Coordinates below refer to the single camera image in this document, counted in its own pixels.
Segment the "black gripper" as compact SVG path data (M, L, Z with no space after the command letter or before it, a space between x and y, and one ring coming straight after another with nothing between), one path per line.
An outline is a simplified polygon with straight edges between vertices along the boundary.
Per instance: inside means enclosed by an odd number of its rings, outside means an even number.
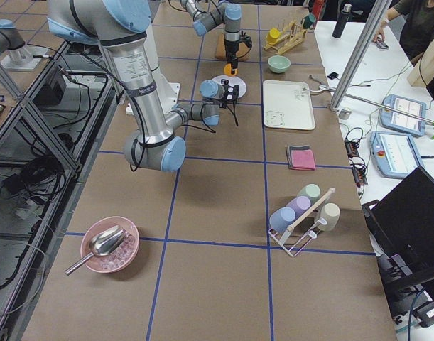
M237 55L239 45L243 43L248 50L242 55ZM238 61L240 57L247 55L252 49L252 40L245 32L237 33L224 32L224 49L227 62L231 65L231 76L235 76L238 72Z
M239 86L234 86L233 92L229 91L228 81L223 80L224 84L221 85L223 88L222 97L219 99L219 108L228 108L229 104L232 104L233 107L236 106L239 94Z

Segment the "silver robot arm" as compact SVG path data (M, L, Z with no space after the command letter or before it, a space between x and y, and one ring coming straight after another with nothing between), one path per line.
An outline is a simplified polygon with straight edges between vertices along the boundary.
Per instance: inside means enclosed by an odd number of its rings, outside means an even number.
M238 86L205 80L201 104L174 104L165 110L159 90L168 82L158 69L147 1L49 1L48 25L55 36L97 45L106 58L104 71L125 91L138 124L124 147L133 169L176 171L186 153L176 129L189 121L214 126L219 109L237 101Z
M204 36L212 29L223 25L224 51L227 64L224 67L226 76L236 76L239 68L239 46L243 43L249 50L252 48L251 37L241 29L242 8L239 4L219 1L215 8L205 11L198 1L182 0L181 7L191 16L192 26L198 36Z

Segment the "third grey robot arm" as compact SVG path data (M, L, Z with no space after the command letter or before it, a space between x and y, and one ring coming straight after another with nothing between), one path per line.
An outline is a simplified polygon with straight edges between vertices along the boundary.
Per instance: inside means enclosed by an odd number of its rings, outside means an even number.
M26 44L14 23L0 19L0 55L7 50L18 50Z

